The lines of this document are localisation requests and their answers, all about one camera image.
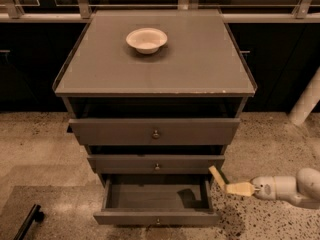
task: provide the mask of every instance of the floor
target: floor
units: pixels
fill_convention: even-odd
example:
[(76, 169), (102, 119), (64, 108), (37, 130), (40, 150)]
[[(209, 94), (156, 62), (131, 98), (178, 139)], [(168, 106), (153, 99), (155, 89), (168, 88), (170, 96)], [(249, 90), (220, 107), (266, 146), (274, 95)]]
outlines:
[[(221, 193), (212, 227), (99, 226), (103, 188), (66, 113), (0, 113), (0, 239), (13, 239), (34, 203), (45, 213), (25, 239), (320, 239), (320, 210)], [(230, 182), (320, 170), (320, 114), (297, 127), (285, 113), (243, 113), (222, 168)]]

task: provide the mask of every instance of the table top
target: table top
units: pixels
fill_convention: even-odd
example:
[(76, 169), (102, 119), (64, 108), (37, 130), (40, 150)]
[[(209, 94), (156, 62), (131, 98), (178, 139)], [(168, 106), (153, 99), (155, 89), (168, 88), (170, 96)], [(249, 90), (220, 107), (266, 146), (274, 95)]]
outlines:
[[(126, 43), (139, 28), (168, 42), (142, 55)], [(55, 90), (58, 96), (253, 96), (217, 10), (97, 11)]]

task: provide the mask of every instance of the white bowl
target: white bowl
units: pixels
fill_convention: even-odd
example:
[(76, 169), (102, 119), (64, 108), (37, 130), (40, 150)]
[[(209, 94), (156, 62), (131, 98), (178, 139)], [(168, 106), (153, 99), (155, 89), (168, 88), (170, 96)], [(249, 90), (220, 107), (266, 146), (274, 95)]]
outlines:
[(128, 45), (142, 54), (152, 54), (168, 40), (167, 35), (159, 29), (140, 28), (132, 31), (126, 38)]

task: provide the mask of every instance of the drawer knob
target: drawer knob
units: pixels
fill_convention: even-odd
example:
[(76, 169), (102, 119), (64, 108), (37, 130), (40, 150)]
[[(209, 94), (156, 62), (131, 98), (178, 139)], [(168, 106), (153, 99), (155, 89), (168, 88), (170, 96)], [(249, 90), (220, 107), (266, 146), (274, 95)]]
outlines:
[(156, 166), (154, 167), (154, 169), (155, 169), (156, 171), (159, 171), (159, 170), (160, 170), (160, 165), (159, 165), (159, 164), (156, 164)]
[(160, 133), (158, 132), (158, 130), (153, 131), (152, 138), (155, 140), (160, 138)]

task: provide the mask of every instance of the white pole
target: white pole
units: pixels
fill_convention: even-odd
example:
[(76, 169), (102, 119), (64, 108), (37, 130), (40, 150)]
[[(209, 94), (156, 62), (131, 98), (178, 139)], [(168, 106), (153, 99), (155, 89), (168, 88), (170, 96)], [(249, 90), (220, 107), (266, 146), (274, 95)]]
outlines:
[(296, 125), (302, 124), (320, 100), (320, 68), (291, 110), (289, 119)]

